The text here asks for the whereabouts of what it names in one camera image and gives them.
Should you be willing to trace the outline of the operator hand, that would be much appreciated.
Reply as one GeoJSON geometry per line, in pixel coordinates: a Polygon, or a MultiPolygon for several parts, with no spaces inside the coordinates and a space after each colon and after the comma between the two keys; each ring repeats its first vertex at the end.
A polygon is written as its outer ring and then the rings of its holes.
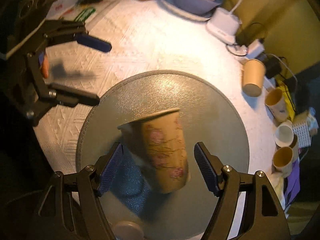
{"type": "Polygon", "coordinates": [[[47,79],[49,77],[49,60],[47,54],[44,54],[41,73],[44,79],[47,79]]]}

